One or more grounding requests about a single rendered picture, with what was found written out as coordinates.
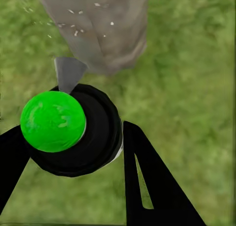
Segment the pesticide atomizer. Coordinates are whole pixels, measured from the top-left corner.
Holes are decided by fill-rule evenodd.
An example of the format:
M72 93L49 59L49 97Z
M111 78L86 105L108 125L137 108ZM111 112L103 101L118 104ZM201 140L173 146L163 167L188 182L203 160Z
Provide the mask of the pesticide atomizer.
M25 145L43 170L58 176L92 173L117 159L123 150L123 126L105 92L79 80L87 65L74 57L54 61L58 86L24 107L20 128Z

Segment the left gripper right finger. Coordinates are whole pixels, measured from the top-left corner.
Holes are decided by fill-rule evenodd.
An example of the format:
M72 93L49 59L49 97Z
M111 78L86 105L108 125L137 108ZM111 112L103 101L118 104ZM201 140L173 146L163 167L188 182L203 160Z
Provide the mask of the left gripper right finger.
M127 226L206 226L142 129L124 121L122 136ZM143 207L135 154L153 209Z

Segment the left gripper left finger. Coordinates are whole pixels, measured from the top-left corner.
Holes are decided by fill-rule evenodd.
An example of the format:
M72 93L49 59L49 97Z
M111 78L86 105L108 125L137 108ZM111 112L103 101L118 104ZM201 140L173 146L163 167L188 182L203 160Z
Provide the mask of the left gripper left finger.
M0 135L0 215L29 159L20 125Z

